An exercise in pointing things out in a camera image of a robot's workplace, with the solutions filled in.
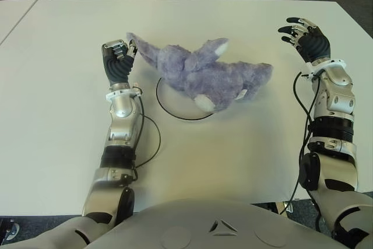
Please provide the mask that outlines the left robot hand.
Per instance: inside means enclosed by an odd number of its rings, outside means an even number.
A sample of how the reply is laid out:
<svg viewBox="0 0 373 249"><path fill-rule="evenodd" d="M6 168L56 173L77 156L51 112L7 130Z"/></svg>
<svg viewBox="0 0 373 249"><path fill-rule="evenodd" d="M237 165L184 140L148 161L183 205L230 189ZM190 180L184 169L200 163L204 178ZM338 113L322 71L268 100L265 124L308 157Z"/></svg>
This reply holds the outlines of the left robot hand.
<svg viewBox="0 0 373 249"><path fill-rule="evenodd" d="M132 70L137 45L134 39L129 44L123 40L114 40L101 47L105 74L113 86L117 83L128 83L128 76Z"/></svg>

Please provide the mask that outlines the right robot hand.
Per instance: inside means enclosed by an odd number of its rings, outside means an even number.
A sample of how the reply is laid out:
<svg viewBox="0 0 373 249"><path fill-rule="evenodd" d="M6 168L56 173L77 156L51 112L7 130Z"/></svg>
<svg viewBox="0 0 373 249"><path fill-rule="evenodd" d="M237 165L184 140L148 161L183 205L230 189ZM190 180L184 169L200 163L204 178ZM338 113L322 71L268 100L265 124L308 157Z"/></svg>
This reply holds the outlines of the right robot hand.
<svg viewBox="0 0 373 249"><path fill-rule="evenodd" d="M292 45L304 62L330 59L330 42L315 23L303 17L288 17L286 22L291 25L277 30L285 34L281 40Z"/></svg>

